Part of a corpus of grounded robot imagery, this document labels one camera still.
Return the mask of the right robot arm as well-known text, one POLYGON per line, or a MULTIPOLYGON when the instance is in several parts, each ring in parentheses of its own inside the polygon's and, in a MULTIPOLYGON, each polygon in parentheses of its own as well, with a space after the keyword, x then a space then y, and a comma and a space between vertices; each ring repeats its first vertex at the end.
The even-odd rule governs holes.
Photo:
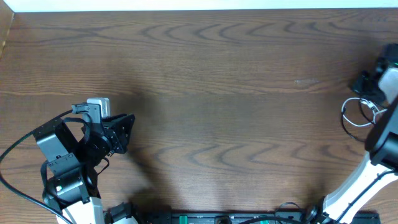
POLYGON ((397 44, 387 44, 372 73, 363 71, 351 90, 373 112, 363 160, 332 193, 305 215, 304 223, 352 223, 357 212, 397 180, 397 44))

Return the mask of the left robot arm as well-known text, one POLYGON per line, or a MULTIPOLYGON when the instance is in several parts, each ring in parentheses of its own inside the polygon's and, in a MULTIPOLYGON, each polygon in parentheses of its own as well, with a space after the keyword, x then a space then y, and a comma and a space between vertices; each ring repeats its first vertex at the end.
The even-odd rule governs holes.
POLYGON ((96 166, 113 154, 125 154, 133 114, 110 114, 107 98, 72 105, 73 118, 54 118, 34 130, 46 157, 41 174, 43 200, 59 223, 139 223, 130 203, 105 210, 96 166))

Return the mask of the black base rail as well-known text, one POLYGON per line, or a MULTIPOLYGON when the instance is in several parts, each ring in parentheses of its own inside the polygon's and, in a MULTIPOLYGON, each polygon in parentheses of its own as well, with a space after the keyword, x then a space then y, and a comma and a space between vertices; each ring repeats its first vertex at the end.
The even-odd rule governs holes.
POLYGON ((197 223, 334 223, 320 213, 317 205, 307 210, 294 203, 282 204, 274 211, 265 212, 194 212, 172 210, 170 207, 155 210, 141 210, 132 203, 122 203, 104 211, 105 223, 143 223, 143 224, 197 224, 197 223))

